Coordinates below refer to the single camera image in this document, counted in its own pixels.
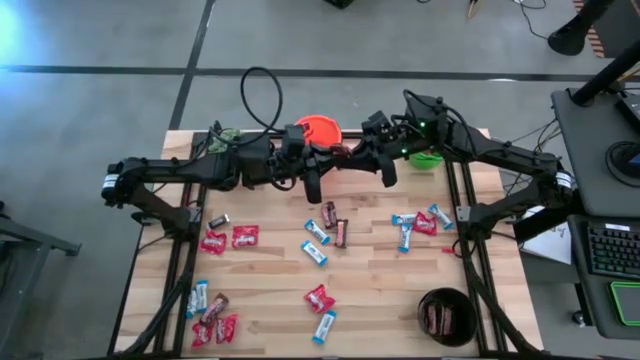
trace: concrete floor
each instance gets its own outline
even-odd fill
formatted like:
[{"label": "concrete floor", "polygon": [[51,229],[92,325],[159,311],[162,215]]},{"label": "concrete floor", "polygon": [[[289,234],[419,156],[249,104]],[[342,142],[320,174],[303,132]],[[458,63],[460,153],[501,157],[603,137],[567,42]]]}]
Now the concrete floor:
[{"label": "concrete floor", "polygon": [[[482,1],[471,21],[464,18],[467,3],[357,0],[337,11],[319,0],[218,0],[198,66],[594,74],[608,63],[589,46],[577,57],[554,53],[529,34],[520,9],[508,0]],[[571,0],[548,3],[546,10],[529,11],[542,34],[575,13]],[[0,65],[186,67],[204,6],[205,0],[0,0]],[[182,76],[0,70],[0,199],[14,220],[83,243],[77,258],[50,257],[19,334],[19,353],[71,359],[107,351],[140,228],[129,219],[131,208],[103,206],[100,184],[110,162],[159,155],[181,81]],[[505,140],[550,121],[550,93],[579,85],[291,77],[281,82],[281,123],[323,113],[343,128],[359,128],[376,110],[403,112],[401,91],[409,88],[444,96],[470,124]],[[180,128],[203,129],[214,120],[255,128],[241,107],[238,86],[237,77],[196,77]],[[251,79],[248,86],[256,112],[268,117],[274,110],[272,85]],[[535,136],[519,144],[533,147]],[[566,158],[561,138],[547,150]],[[574,356],[640,353],[640,342],[605,340],[593,329],[574,327],[567,317],[577,308],[572,286],[536,284],[530,292],[547,350]]]}]

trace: white paper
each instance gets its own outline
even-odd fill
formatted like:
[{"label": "white paper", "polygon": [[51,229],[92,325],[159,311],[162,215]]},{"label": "white paper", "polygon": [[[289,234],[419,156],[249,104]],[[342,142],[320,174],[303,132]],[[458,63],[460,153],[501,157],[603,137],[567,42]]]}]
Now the white paper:
[{"label": "white paper", "polygon": [[[527,210],[525,218],[544,209],[536,206]],[[562,223],[524,243],[522,251],[550,260],[571,265],[571,232],[567,223]]]}]

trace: black keyboard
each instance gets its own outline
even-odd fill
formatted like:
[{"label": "black keyboard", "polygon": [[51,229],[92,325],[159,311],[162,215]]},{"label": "black keyboard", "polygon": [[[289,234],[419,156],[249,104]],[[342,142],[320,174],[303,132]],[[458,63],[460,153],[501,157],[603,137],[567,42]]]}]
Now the black keyboard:
[{"label": "black keyboard", "polygon": [[591,272],[640,279],[640,229],[589,222]]}]

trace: wooden tabletop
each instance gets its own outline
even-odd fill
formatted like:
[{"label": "wooden tabletop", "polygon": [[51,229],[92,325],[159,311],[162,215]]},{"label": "wooden tabletop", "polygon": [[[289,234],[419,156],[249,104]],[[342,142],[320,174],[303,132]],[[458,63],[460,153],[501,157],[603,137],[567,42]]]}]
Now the wooden tabletop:
[{"label": "wooden tabletop", "polygon": [[[162,158],[188,158],[192,137],[192,131],[169,131]],[[234,225],[259,225],[259,245],[234,250],[228,244],[221,256],[198,252],[194,283],[209,281],[209,299],[224,293],[230,305],[223,316],[237,313],[239,320],[231,344],[213,341],[199,349],[191,348],[194,320],[187,320],[182,356],[477,355],[475,339],[463,347],[448,348],[421,332],[416,321],[417,304],[428,291],[453,287],[467,292],[461,261],[442,252],[456,240],[456,231],[445,232],[440,227],[434,237],[414,233],[411,251],[401,254],[396,250],[400,230],[390,222],[391,214],[424,211],[433,203],[452,217],[445,168],[419,171],[398,160],[396,169],[398,183],[391,188],[384,188],[380,174],[334,170],[322,178],[323,201],[333,201],[338,217],[349,219],[347,249],[322,247],[304,229],[310,218],[321,223],[321,216],[320,206],[306,201],[302,184],[290,192],[272,186],[254,191],[240,186],[228,193],[209,191],[205,220],[227,213],[231,225],[221,231],[229,239]],[[474,163],[471,170],[479,202],[504,196],[495,167]],[[457,178],[459,188],[464,189],[462,176]],[[179,203],[181,193],[181,185],[168,185],[158,192],[172,205]],[[502,224],[498,229],[512,231]],[[159,226],[145,228],[141,245],[161,234]],[[324,268],[300,249],[307,239],[328,256]],[[516,243],[494,237],[487,247],[501,306],[528,341],[542,348]],[[158,309],[170,252],[171,243],[166,240],[138,255],[116,351],[130,345]],[[311,341],[321,316],[303,300],[303,295],[319,284],[336,299],[333,309],[337,318],[324,346]],[[184,316],[175,311],[168,339],[173,337],[176,317]],[[495,348],[486,308],[483,322],[489,346]]]}]

